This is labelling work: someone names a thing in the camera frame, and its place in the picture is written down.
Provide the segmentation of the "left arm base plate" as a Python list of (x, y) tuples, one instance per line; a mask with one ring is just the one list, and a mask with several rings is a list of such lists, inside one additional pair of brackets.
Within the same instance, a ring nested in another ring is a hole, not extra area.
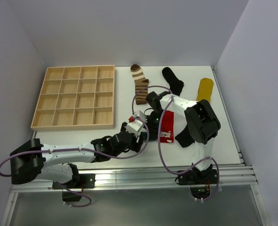
[(58, 176), (59, 182), (65, 188), (81, 189), (81, 188), (94, 188), (95, 174), (68, 174), (67, 176)]

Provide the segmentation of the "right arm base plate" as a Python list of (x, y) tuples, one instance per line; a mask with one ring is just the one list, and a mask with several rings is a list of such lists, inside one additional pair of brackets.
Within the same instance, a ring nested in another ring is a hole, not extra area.
[(180, 186), (186, 185), (212, 185), (217, 184), (219, 174), (216, 169), (212, 168), (212, 165), (203, 171), (199, 171), (197, 168), (193, 168), (189, 172), (179, 175), (175, 178), (175, 183)]

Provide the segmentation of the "red sock with white bear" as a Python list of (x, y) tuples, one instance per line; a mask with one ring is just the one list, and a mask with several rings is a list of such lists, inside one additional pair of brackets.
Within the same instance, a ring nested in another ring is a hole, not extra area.
[(160, 142), (174, 142), (174, 113), (171, 111), (166, 111), (164, 114), (161, 125)]

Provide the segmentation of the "black sock with white stripes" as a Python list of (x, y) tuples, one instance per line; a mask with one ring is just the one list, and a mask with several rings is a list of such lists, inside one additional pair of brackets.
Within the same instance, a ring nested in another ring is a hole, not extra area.
[(179, 80), (169, 67), (165, 67), (162, 70), (162, 75), (166, 82), (169, 84), (172, 93), (174, 95), (180, 96), (184, 87), (184, 82)]

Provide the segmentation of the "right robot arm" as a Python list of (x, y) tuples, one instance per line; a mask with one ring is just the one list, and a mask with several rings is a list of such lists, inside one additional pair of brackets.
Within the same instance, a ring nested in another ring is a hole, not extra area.
[[(221, 124), (210, 103), (202, 99), (189, 101), (165, 91), (161, 94), (151, 92), (147, 95), (147, 103), (153, 109), (147, 117), (147, 126), (150, 131), (157, 134), (158, 151), (164, 168), (173, 175), (184, 175), (192, 172), (192, 178), (196, 183), (203, 183), (208, 179), (208, 171), (213, 165), (218, 167), (217, 161), (212, 157), (213, 143), (221, 129)], [(184, 171), (172, 171), (164, 162), (161, 150), (161, 127), (164, 115), (167, 111), (173, 112), (186, 119), (188, 131), (182, 141), (193, 140), (195, 144), (195, 160)]]

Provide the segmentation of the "dark teal sock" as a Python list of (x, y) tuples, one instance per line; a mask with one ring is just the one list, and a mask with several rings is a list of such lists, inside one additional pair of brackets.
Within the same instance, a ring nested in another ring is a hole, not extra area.
[[(141, 136), (143, 137), (143, 140), (147, 140), (147, 132), (141, 132)], [(157, 134), (154, 132), (149, 133), (149, 141), (156, 141), (157, 140)]]

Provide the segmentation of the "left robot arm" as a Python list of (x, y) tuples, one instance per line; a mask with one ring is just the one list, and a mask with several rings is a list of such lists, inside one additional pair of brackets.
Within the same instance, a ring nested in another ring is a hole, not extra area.
[(144, 142), (139, 120), (124, 122), (119, 133), (80, 145), (47, 145), (34, 138), (10, 154), (10, 176), (14, 185), (45, 179), (75, 188), (80, 175), (77, 162), (96, 163), (121, 159), (128, 151), (139, 153)]

